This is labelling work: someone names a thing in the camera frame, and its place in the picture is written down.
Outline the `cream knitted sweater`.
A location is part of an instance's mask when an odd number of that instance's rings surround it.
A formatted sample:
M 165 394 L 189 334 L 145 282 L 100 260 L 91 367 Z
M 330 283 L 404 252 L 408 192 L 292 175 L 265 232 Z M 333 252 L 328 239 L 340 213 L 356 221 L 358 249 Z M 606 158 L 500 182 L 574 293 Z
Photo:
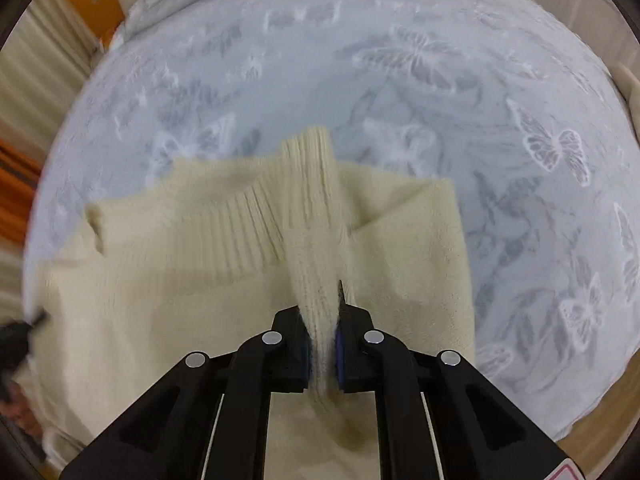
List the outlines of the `cream knitted sweater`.
M 189 352 L 232 352 L 299 307 L 312 378 L 272 401 L 270 479 L 378 473 L 372 396 L 344 396 L 334 376 L 341 299 L 413 350 L 475 356 L 454 186 L 339 162 L 322 128 L 269 158 L 178 160 L 88 207 L 40 266 L 37 298 L 49 321 L 20 383 L 43 426 L 81 442 Z

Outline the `beige pleated curtain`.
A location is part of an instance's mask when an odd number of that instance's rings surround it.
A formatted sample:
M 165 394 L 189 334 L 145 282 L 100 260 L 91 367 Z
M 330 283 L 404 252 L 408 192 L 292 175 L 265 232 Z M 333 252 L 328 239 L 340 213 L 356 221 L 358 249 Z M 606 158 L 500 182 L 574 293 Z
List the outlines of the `beige pleated curtain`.
M 1 139 L 44 162 L 100 56 L 68 0 L 32 0 L 1 49 Z

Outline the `light blue butterfly bedspread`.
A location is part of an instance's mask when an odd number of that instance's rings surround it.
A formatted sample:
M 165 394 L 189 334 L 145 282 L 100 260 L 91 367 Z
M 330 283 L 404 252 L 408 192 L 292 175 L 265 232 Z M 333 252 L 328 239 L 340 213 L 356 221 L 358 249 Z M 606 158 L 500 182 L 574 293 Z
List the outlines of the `light blue butterfly bedspread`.
M 454 182 L 480 369 L 566 436 L 639 347 L 639 147 L 604 63 L 532 0 L 196 0 L 121 30 L 50 151 L 24 292 L 86 203 L 313 124 Z

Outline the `cream garment at bed edge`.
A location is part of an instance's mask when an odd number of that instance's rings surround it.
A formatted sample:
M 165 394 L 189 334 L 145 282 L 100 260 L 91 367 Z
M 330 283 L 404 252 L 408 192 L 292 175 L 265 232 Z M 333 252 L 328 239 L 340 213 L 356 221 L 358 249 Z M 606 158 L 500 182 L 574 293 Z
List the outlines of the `cream garment at bed edge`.
M 625 98 L 630 116 L 634 123 L 634 130 L 639 133 L 640 120 L 640 82 L 631 70 L 622 63 L 616 63 L 610 68 L 614 82 Z

